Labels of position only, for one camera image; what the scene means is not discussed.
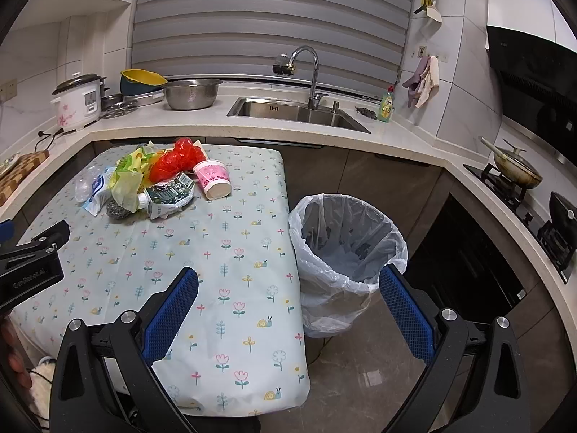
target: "cutting board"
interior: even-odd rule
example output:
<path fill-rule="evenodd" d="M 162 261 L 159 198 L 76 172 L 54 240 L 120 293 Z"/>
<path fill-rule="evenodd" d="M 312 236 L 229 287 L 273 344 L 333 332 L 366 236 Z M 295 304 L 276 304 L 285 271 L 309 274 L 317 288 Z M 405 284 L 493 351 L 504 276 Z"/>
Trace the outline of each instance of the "cutting board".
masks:
<path fill-rule="evenodd" d="M 50 156 L 48 150 L 20 156 L 20 159 L 12 171 L 0 179 L 0 206 L 4 205 L 8 197 L 14 193 L 18 184 L 34 169 L 40 166 L 48 156 Z"/>

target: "pink paper cup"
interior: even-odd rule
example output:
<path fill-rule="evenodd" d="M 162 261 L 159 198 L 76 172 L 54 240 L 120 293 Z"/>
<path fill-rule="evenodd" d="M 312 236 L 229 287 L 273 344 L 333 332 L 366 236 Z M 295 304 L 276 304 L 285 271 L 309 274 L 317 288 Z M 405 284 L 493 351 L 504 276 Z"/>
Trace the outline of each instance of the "pink paper cup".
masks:
<path fill-rule="evenodd" d="M 192 170 L 196 174 L 198 184 L 203 189 L 207 199 L 223 198 L 233 191 L 233 187 L 230 185 L 229 172 L 220 161 L 212 159 L 202 161 Z"/>

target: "stainless steel sink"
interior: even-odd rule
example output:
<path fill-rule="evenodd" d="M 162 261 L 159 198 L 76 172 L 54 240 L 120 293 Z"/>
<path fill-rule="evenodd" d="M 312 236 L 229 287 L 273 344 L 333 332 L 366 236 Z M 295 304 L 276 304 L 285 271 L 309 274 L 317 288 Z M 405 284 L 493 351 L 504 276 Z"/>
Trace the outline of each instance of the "stainless steel sink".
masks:
<path fill-rule="evenodd" d="M 227 115 L 229 117 L 257 117 L 261 119 L 307 122 L 370 133 L 370 131 L 340 109 L 335 112 L 327 107 L 319 107 L 312 110 L 306 104 L 280 99 L 240 97 Z"/>

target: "yellow bowl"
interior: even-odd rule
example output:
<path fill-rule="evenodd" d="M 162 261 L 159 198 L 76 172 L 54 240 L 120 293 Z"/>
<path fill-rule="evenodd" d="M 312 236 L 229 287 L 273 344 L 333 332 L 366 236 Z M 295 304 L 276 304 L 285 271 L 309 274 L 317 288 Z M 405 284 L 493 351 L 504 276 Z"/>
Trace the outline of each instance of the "yellow bowl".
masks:
<path fill-rule="evenodd" d="M 136 83 L 142 83 L 143 85 L 160 86 L 164 85 L 165 83 L 168 83 L 166 78 L 163 78 L 158 73 L 154 73 L 153 71 L 133 68 L 130 70 L 123 70 L 120 73 L 126 79 L 129 79 L 130 81 L 134 81 Z"/>

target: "countertop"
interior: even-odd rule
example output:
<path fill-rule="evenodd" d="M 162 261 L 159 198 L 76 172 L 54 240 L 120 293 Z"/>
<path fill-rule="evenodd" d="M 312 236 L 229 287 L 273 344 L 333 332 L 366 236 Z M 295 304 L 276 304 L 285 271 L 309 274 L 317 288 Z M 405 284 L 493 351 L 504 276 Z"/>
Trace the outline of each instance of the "countertop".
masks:
<path fill-rule="evenodd" d="M 32 194 L 74 154 L 93 141 L 120 138 L 148 137 L 232 137 L 254 140 L 272 140 L 314 145 L 328 145 L 359 151 L 385 154 L 444 167 L 462 183 L 495 216 L 514 238 L 541 277 L 565 325 L 573 357 L 577 361 L 577 279 L 565 285 L 547 255 L 535 238 L 484 184 L 464 168 L 464 164 L 483 168 L 457 154 L 432 147 L 410 130 L 410 125 L 399 119 L 389 123 L 373 121 L 356 113 L 355 106 L 374 111 L 378 104 L 340 95 L 323 98 L 322 105 L 340 102 L 340 108 L 365 126 L 371 133 L 344 128 L 307 124 L 274 119 L 227 117 L 239 97 L 269 97 L 305 102 L 308 93 L 292 88 L 274 89 L 271 85 L 248 88 L 243 85 L 222 85 L 214 105 L 198 111 L 172 111 L 165 102 L 137 109 L 124 117 L 101 119 L 74 133 L 54 141 L 50 157 L 35 169 L 0 207 L 0 222 L 13 218 Z M 22 152 L 34 148 L 32 142 Z"/>

